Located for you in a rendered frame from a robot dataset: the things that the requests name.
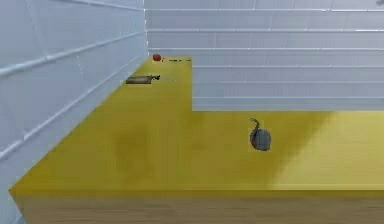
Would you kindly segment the yellow kitchen worktop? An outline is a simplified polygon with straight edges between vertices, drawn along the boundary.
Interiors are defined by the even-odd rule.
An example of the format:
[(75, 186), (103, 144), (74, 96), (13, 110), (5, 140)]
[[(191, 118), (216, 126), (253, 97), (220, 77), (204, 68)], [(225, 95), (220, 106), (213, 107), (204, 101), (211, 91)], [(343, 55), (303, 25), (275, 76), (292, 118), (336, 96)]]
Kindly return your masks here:
[(26, 224), (384, 224), (383, 112), (196, 111), (191, 62), (140, 73), (11, 187)]

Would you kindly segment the dark flat pan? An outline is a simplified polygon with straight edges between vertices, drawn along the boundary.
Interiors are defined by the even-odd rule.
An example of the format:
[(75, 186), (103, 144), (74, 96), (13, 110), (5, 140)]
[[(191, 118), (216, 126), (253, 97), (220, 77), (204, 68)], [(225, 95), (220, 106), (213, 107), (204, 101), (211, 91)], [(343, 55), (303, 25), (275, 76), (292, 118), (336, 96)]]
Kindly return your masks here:
[(151, 84), (153, 80), (160, 80), (160, 75), (132, 76), (127, 78), (126, 84)]

